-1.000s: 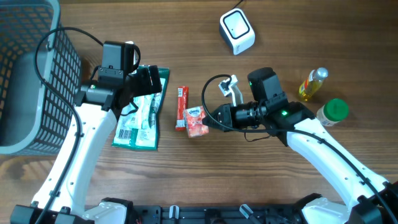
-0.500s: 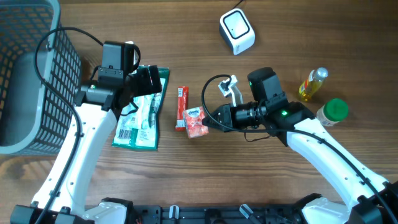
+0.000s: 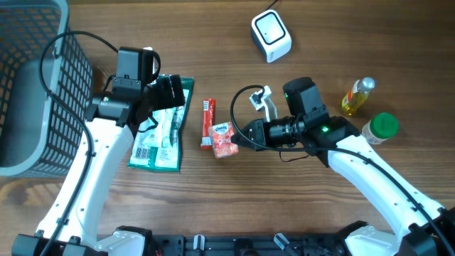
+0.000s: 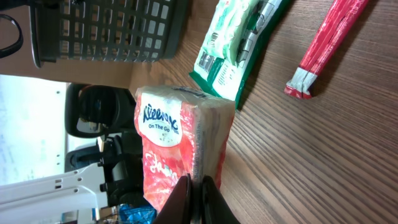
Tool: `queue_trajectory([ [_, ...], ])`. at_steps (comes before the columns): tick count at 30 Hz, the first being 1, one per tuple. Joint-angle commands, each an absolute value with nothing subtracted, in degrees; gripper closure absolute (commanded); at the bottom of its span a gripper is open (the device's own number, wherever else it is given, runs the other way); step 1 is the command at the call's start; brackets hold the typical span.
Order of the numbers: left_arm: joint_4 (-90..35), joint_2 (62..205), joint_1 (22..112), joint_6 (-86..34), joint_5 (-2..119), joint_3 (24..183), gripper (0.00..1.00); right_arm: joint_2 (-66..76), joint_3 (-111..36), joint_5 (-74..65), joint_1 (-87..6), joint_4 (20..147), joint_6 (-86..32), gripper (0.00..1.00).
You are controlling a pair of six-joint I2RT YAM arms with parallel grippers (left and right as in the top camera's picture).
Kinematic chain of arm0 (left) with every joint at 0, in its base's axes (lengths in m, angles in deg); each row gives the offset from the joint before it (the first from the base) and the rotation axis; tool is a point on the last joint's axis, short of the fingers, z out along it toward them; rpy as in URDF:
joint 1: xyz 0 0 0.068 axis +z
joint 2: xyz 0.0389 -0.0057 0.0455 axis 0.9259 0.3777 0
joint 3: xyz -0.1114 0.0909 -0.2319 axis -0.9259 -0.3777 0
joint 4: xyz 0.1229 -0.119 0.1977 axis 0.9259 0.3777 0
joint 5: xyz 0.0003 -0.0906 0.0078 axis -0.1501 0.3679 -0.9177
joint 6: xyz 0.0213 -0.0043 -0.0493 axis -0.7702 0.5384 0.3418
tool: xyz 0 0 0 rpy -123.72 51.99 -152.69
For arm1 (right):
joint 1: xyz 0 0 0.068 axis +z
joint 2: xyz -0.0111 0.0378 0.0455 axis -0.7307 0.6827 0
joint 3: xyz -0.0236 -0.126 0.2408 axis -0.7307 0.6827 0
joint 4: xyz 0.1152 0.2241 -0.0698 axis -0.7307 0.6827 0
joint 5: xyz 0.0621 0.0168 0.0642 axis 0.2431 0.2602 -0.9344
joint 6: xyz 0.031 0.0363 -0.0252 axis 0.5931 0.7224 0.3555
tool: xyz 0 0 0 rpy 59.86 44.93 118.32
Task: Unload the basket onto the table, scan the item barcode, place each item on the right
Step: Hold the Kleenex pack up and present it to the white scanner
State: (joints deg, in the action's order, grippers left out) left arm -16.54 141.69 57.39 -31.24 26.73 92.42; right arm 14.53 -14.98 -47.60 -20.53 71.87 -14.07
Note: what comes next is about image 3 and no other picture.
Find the yellow liquid small bottle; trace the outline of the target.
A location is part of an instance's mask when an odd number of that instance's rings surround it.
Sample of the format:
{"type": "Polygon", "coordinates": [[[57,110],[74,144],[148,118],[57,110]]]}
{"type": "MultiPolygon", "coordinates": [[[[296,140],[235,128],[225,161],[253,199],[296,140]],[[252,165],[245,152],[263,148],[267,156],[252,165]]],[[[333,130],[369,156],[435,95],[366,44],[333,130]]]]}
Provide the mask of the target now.
{"type": "Polygon", "coordinates": [[[375,88],[375,80],[365,77],[357,80],[352,89],[341,101],[341,110],[344,115],[351,116],[367,100],[375,88]]]}

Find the green lid white jar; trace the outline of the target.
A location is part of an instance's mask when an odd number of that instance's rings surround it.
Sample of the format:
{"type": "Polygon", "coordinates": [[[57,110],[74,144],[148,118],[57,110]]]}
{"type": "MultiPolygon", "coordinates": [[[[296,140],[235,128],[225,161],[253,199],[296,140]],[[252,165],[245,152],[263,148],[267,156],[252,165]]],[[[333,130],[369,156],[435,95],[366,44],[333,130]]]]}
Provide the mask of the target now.
{"type": "Polygon", "coordinates": [[[373,117],[362,128],[362,135],[369,144],[381,144],[394,137],[400,128],[395,116],[390,113],[380,113],[373,117]]]}

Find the mint green wipes packet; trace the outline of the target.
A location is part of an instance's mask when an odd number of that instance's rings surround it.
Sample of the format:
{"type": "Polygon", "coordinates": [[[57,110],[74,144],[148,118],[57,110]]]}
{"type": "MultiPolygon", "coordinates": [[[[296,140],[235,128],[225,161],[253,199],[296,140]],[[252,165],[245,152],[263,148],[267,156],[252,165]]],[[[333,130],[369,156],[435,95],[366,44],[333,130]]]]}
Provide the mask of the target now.
{"type": "Polygon", "coordinates": [[[140,142],[156,148],[172,147],[176,143],[177,131],[183,121],[184,112],[183,106],[152,112],[152,115],[141,124],[141,129],[153,126],[152,118],[157,122],[157,127],[141,133],[140,142]]]}

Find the red stick packet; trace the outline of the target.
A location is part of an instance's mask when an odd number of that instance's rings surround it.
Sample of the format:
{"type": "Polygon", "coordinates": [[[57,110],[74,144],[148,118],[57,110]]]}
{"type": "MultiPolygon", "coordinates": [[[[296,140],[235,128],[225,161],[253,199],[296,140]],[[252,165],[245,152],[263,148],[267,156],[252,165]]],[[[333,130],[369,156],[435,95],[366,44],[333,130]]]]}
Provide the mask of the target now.
{"type": "Polygon", "coordinates": [[[211,149],[213,144],[209,135],[209,128],[213,125],[215,118],[215,104],[216,101],[213,98],[203,100],[203,131],[200,148],[204,150],[211,149]]]}

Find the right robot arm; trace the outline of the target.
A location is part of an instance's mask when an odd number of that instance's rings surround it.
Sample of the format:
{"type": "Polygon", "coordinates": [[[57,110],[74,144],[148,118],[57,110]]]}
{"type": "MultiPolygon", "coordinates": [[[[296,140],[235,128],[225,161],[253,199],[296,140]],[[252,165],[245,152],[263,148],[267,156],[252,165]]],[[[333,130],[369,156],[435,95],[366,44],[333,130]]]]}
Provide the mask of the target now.
{"type": "Polygon", "coordinates": [[[283,87],[290,116],[278,118],[270,88],[251,85],[250,101],[264,119],[236,131],[233,143],[256,151],[303,152],[350,181],[379,211],[391,233],[364,221],[333,234],[332,255],[453,255],[454,210],[429,198],[406,181],[369,145],[346,118],[331,116],[310,77],[283,87]]]}

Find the red white carton cup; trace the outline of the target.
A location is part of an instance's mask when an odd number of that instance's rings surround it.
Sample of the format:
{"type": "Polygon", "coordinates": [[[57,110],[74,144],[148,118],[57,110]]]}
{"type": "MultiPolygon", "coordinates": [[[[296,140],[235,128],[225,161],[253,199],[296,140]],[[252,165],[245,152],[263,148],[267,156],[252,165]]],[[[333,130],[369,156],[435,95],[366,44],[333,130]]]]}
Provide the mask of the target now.
{"type": "Polygon", "coordinates": [[[235,134],[231,122],[213,125],[208,131],[216,159],[232,156],[239,152],[238,145],[231,142],[232,136],[235,134]]]}

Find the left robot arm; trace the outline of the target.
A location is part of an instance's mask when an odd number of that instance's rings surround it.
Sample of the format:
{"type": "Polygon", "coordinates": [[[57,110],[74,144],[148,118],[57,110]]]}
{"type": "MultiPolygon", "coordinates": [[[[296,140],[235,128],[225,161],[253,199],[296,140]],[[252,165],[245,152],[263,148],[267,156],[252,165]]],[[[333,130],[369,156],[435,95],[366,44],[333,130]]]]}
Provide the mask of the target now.
{"type": "Polygon", "coordinates": [[[152,48],[118,52],[110,92],[89,101],[85,128],[54,205],[34,235],[19,234],[12,255],[155,255],[151,230],[120,226],[98,240],[97,226],[115,172],[152,111],[184,104],[178,75],[160,78],[161,59],[152,48]]]}

